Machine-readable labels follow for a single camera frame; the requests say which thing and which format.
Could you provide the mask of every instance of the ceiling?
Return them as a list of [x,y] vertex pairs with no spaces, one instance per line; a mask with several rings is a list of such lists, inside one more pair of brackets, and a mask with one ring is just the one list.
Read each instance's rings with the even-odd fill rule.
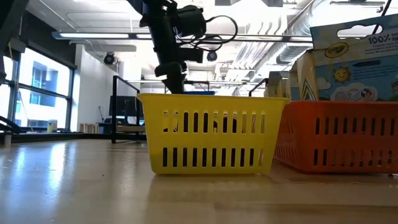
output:
[[[219,0],[177,0],[179,7],[193,4],[204,8],[203,14],[207,19],[222,14],[231,16],[238,22],[240,34],[309,35],[310,26],[380,16],[376,12],[379,6],[331,5],[331,0],[284,0],[283,7],[268,7],[263,0],[240,0],[232,6],[216,6],[215,1]],[[309,2],[312,5],[295,18]],[[146,28],[139,27],[141,15],[125,0],[30,0],[27,10],[61,32],[148,32]],[[337,15],[336,12],[339,12],[337,17],[325,16]],[[393,1],[388,14],[392,13],[398,13],[398,1]],[[232,23],[227,19],[217,19],[207,25],[208,33],[234,32]],[[364,32],[367,31],[357,30],[354,34]],[[142,60],[142,74],[146,78],[153,77],[154,68],[158,64],[151,41],[92,40],[84,44],[98,57],[102,57],[108,49],[123,52],[119,55],[125,60],[129,60],[132,54],[139,55]],[[268,76],[271,70],[288,70],[295,57],[310,47],[232,42],[217,52],[218,59],[215,62],[190,62],[189,75],[192,76],[191,80],[249,79],[258,82]],[[226,66],[226,62],[227,68],[243,70],[220,69]],[[249,72],[249,69],[254,69],[255,72]]]

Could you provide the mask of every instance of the window frame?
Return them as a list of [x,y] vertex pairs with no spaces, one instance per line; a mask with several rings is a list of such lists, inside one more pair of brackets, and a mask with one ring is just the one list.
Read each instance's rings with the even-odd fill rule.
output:
[[[54,91],[50,90],[45,90],[42,88],[34,87],[32,85],[26,85],[23,83],[19,83],[19,74],[21,70],[21,55],[17,58],[17,60],[12,60],[14,62],[13,68],[12,68],[12,77],[11,80],[6,80],[6,82],[3,85],[7,85],[10,87],[10,97],[9,97],[9,105],[8,105],[8,114],[7,118],[10,119],[11,121],[15,121],[15,115],[16,115],[16,109],[17,109],[17,97],[18,97],[18,92],[19,89],[25,89],[25,90],[30,90],[34,91],[40,94],[48,95],[48,96],[54,96],[57,98],[63,98],[66,99],[67,101],[67,111],[66,111],[66,121],[65,121],[65,128],[58,128],[57,131],[70,131],[70,120],[71,120],[71,113],[72,113],[72,96],[73,96],[73,81],[74,81],[74,76],[75,76],[75,68],[71,67],[70,65],[67,65],[63,62],[60,62],[59,60],[54,60],[53,57],[49,57],[46,54],[43,54],[41,51],[38,51],[33,48],[29,48],[30,50],[41,54],[50,60],[53,60],[57,63],[60,63],[64,66],[66,66],[69,69],[70,75],[69,75],[69,87],[68,87],[68,95],[63,95]],[[31,131],[32,129],[34,131],[46,131],[47,128],[31,128],[31,127],[21,127],[22,131]]]

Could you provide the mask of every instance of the white wall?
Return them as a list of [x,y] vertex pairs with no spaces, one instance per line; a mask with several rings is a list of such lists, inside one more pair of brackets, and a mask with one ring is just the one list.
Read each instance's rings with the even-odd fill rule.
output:
[[91,56],[84,45],[76,47],[76,62],[73,85],[71,131],[79,131],[80,123],[101,122],[98,107],[104,118],[109,117],[109,99],[112,95],[112,79],[116,72]]

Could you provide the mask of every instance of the security camera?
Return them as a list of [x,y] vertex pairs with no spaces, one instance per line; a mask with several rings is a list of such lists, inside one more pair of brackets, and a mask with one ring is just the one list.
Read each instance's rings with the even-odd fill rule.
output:
[[215,51],[210,51],[207,54],[207,61],[214,62],[215,60],[217,60],[217,53]]
[[106,56],[104,58],[104,63],[106,65],[114,65],[117,62],[118,62],[118,59],[114,56],[114,52],[106,53]]

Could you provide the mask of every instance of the plastic basket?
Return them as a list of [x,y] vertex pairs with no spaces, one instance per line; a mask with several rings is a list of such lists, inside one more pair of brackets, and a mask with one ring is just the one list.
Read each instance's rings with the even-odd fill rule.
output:
[[284,98],[140,94],[157,174],[265,173]]
[[398,103],[295,101],[275,158],[304,172],[398,173]]

